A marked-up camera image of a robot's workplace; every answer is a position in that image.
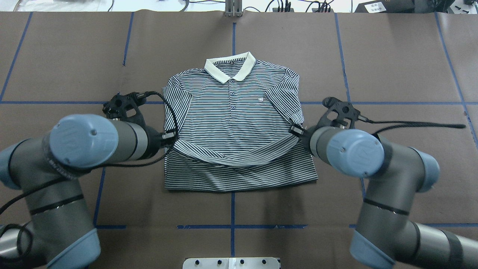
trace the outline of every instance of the white bracket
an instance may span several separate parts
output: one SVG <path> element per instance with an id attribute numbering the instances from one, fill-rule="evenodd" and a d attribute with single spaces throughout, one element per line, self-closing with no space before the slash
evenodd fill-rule
<path id="1" fill-rule="evenodd" d="M 242 0 L 226 0 L 226 17 L 242 17 Z"/>
<path id="2" fill-rule="evenodd" d="M 280 260 L 272 257 L 255 258 L 189 258 L 183 269 L 281 269 Z"/>

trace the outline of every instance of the robotic arm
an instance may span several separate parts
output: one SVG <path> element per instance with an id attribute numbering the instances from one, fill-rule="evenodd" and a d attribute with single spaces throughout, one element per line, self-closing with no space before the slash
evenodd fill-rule
<path id="1" fill-rule="evenodd" d="M 304 147 L 339 172 L 369 178 L 350 252 L 375 269 L 391 269 L 395 261 L 421 268 L 478 268 L 478 242 L 408 220 L 416 192 L 431 189 L 440 168 L 430 155 L 350 128 L 370 122 L 350 102 L 329 97 L 319 123 L 305 130 L 293 126 Z M 327 115 L 337 113 L 335 120 Z"/>
<path id="2" fill-rule="evenodd" d="M 24 226 L 0 228 L 0 268 L 79 269 L 98 257 L 78 177 L 105 164 L 150 158 L 174 143 L 175 130 L 161 134 L 144 123 L 138 106 L 151 94 L 118 94 L 103 108 L 110 119 L 70 115 L 44 137 L 0 152 L 0 180 L 26 194 L 32 216 Z"/>

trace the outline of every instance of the black and white striped fabric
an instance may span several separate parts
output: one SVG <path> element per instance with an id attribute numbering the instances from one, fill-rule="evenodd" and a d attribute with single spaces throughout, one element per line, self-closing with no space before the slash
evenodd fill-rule
<path id="1" fill-rule="evenodd" d="M 165 187 L 243 191 L 317 179 L 312 157 L 288 132 L 304 121 L 299 76 L 250 52 L 206 60 L 163 88 L 179 124 Z M 174 128 L 166 110 L 165 130 Z"/>

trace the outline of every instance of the polo shirt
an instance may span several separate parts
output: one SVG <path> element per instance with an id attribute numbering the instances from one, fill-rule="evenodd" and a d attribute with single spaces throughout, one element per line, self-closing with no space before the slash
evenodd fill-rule
<path id="1" fill-rule="evenodd" d="M 288 132 L 304 121 L 298 84 L 297 73 L 250 52 L 172 76 L 163 94 L 179 139 L 165 149 L 165 187 L 243 191 L 317 179 L 312 157 Z M 165 113 L 165 130 L 174 129 Z"/>

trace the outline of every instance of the white collar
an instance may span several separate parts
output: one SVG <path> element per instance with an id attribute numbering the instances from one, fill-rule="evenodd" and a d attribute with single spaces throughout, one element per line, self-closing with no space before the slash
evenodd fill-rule
<path id="1" fill-rule="evenodd" d="M 232 77 L 232 79 L 237 81 L 243 81 L 248 74 L 250 74 L 252 68 L 256 64 L 256 58 L 252 56 L 252 53 L 245 52 L 238 55 L 222 57 L 222 58 L 213 58 L 207 59 L 206 64 L 204 65 L 204 69 L 208 72 L 213 78 L 217 79 L 221 83 L 226 83 L 228 80 L 231 79 L 228 75 L 224 74 L 219 68 L 217 68 L 214 64 L 217 62 L 233 62 L 234 60 L 246 58 L 244 64 L 240 68 L 239 72 Z"/>

